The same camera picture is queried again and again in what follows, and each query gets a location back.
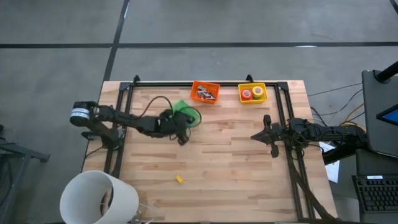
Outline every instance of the red object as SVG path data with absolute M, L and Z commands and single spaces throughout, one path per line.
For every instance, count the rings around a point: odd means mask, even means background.
M 207 92 L 213 94 L 215 99 L 214 100 L 202 99 L 201 96 L 198 94 L 198 86 L 202 86 L 202 87 L 206 88 Z M 214 104 L 217 102 L 217 99 L 218 99 L 218 90 L 220 90 L 219 84 L 193 81 L 192 89 L 191 89 L 191 98 L 195 101 L 201 101 L 204 103 L 213 103 Z
M 251 100 L 252 99 L 251 90 L 248 90 L 248 89 L 242 90 L 241 96 L 242 96 L 243 100 Z

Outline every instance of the yellow bin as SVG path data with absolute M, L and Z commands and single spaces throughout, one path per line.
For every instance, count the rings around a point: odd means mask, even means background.
M 259 86 L 264 90 L 262 96 L 258 100 L 242 100 L 241 92 L 244 89 L 252 90 L 253 87 Z M 241 100 L 242 104 L 250 104 L 250 103 L 263 103 L 268 100 L 268 94 L 267 94 L 267 88 L 266 84 L 264 83 L 245 83 L 245 84 L 239 84 L 238 85 L 239 89 L 239 99 Z

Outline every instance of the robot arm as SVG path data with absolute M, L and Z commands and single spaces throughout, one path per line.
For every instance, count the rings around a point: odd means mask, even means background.
M 309 141 L 331 141 L 336 148 L 323 152 L 325 164 L 351 156 L 357 149 L 368 149 L 366 133 L 355 125 L 324 127 L 306 119 L 293 118 L 286 128 L 279 123 L 271 123 L 269 115 L 264 116 L 264 130 L 251 136 L 251 139 L 270 144 L 271 154 L 277 157 L 279 150 L 276 141 L 289 140 L 293 147 L 305 148 Z
M 73 105 L 70 115 L 71 124 L 87 127 L 99 135 L 105 147 L 119 147 L 119 133 L 116 128 L 108 128 L 102 122 L 110 121 L 121 126 L 135 128 L 141 134 L 152 138 L 163 138 L 173 134 L 178 143 L 184 145 L 188 141 L 186 129 L 194 119 L 182 112 L 165 110 L 159 116 L 136 116 L 116 111 L 112 106 L 100 106 L 94 101 L 78 101 Z

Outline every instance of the green object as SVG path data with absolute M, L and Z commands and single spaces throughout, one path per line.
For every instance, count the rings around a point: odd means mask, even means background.
M 194 127 L 199 124 L 200 114 L 195 109 L 192 109 L 192 107 L 190 105 L 188 105 L 185 101 L 180 100 L 176 104 L 173 105 L 173 113 L 176 111 L 183 112 L 186 115 L 189 115 L 193 119 L 195 119 L 195 121 L 189 125 L 190 127 Z

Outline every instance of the wooden table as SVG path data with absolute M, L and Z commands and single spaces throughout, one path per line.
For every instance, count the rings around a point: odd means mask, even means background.
M 287 81 L 297 118 L 312 120 L 303 81 Z M 116 105 L 120 82 L 104 82 L 100 105 Z M 250 139 L 271 115 L 279 122 L 273 89 L 263 104 L 242 105 L 237 87 L 221 87 L 215 105 L 190 99 L 187 87 L 135 88 L 130 112 L 141 114 L 153 97 L 164 95 L 172 103 L 185 100 L 200 111 L 201 125 L 192 130 L 189 142 L 179 146 L 169 138 L 152 139 L 128 128 L 120 179 L 138 192 L 143 220 L 155 222 L 282 222 L 296 221 L 285 150 L 279 143 L 279 157 L 271 158 L 271 148 Z M 168 108 L 165 100 L 153 102 L 147 115 Z M 92 141 L 88 152 L 101 146 Z M 106 150 L 88 157 L 83 171 L 103 170 Z M 336 217 L 326 170 L 319 148 L 305 150 L 305 166 L 312 192 Z M 183 178 L 180 184 L 175 176 Z M 306 213 L 303 193 L 300 193 Z

